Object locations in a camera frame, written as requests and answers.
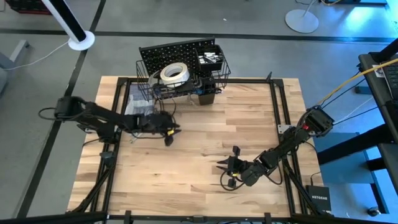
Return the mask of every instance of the wire basket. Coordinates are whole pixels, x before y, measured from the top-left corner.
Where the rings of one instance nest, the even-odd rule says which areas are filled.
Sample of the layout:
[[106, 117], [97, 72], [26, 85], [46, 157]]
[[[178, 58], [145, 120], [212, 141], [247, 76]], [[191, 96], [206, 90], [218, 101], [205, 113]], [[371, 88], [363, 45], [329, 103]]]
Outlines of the wire basket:
[[[140, 49], [143, 60], [136, 62], [137, 85], [145, 100], [164, 100], [189, 94], [207, 95], [220, 93], [228, 82], [229, 69], [224, 56], [222, 66], [217, 71], [200, 69], [197, 47], [214, 45], [214, 38], [180, 42]], [[181, 62], [187, 65], [190, 77], [185, 82], [164, 85], [160, 71], [166, 66]]]

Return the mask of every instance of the wooden table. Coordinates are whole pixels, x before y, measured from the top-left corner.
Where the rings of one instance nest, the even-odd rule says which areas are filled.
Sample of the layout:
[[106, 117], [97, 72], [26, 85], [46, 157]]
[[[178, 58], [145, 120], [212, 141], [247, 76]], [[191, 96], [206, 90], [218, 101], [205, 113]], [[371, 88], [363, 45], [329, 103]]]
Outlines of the wooden table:
[[[111, 109], [118, 77], [102, 77], [96, 102]], [[292, 123], [305, 111], [299, 80], [284, 79]], [[120, 112], [123, 98], [119, 99]], [[252, 187], [227, 192], [220, 186], [221, 170], [216, 162], [232, 155], [234, 145], [241, 148], [241, 159], [252, 161], [263, 150], [278, 144], [275, 118], [268, 84], [228, 84], [216, 95], [212, 105], [199, 106], [187, 97], [175, 98], [175, 119], [182, 132], [170, 147], [163, 139], [138, 139], [123, 133], [114, 176], [109, 213], [123, 215], [206, 215], [219, 217], [289, 217], [285, 184], [275, 185], [261, 177]], [[172, 111], [174, 104], [166, 100]], [[279, 105], [283, 118], [282, 105]], [[86, 141], [97, 138], [88, 134]], [[83, 148], [68, 209], [75, 208], [95, 184], [103, 144], [94, 142]], [[308, 144], [298, 150], [303, 185], [320, 171], [317, 155]], [[271, 177], [279, 181], [276, 170]], [[320, 175], [314, 177], [322, 185]], [[296, 211], [300, 212], [297, 190], [293, 185]], [[99, 208], [103, 193], [100, 194]]]

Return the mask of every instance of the white tape roll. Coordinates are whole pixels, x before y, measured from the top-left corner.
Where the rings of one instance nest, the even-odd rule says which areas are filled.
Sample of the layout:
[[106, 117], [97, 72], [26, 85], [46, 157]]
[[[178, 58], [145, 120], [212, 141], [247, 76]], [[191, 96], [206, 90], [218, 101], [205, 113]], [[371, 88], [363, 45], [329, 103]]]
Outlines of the white tape roll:
[[184, 63], [173, 63], [168, 65], [160, 72], [160, 78], [163, 80], [164, 85], [175, 83], [173, 87], [180, 86], [189, 79], [187, 65]]

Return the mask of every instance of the gray floor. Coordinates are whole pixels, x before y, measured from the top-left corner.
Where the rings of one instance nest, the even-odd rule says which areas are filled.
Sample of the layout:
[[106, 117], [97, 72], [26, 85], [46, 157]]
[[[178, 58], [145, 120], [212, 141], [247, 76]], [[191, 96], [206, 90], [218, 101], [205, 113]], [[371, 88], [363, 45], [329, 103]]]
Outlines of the gray floor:
[[[68, 2], [82, 26], [88, 29], [99, 0]], [[285, 13], [296, 8], [305, 6], [294, 3], [294, 0], [284, 0], [284, 4], [280, 4], [280, 0], [113, 0], [106, 3], [97, 30], [300, 35], [284, 23]], [[181, 9], [185, 13], [180, 15], [177, 12]], [[320, 27], [309, 35], [390, 38], [398, 35], [394, 17], [383, 7], [317, 4], [312, 11], [319, 17]], [[10, 9], [0, 12], [0, 28], [61, 29], [51, 16], [20, 15]], [[67, 41], [66, 36], [0, 34], [0, 51], [11, 54], [19, 39], [27, 39], [32, 45], [23, 63], [33, 62]], [[140, 59], [138, 47], [181, 40], [187, 39], [96, 37], [73, 94], [94, 100], [102, 75], [135, 75], [134, 62]], [[275, 77], [299, 78], [306, 106], [312, 106], [354, 75], [359, 54], [386, 46], [384, 43], [245, 39], [217, 39], [216, 42], [228, 58], [232, 77], [264, 77], [272, 71]], [[78, 55], [64, 47], [46, 60], [16, 71], [0, 99], [0, 218], [15, 215], [49, 132], [51, 122], [38, 118], [37, 112], [43, 107], [54, 106], [57, 98], [63, 95]], [[327, 107], [327, 112], [339, 120], [369, 97], [349, 92]], [[371, 100], [358, 112], [374, 105]], [[336, 126], [333, 131], [363, 132], [381, 123], [379, 113], [372, 111]], [[75, 124], [62, 125], [29, 215], [65, 211], [84, 136]], [[349, 202], [343, 200], [339, 206], [346, 203], [347, 208], [340, 210], [350, 209], [352, 214], [360, 214], [358, 218], [366, 218], [362, 207], [356, 207], [351, 199], [342, 197]]]

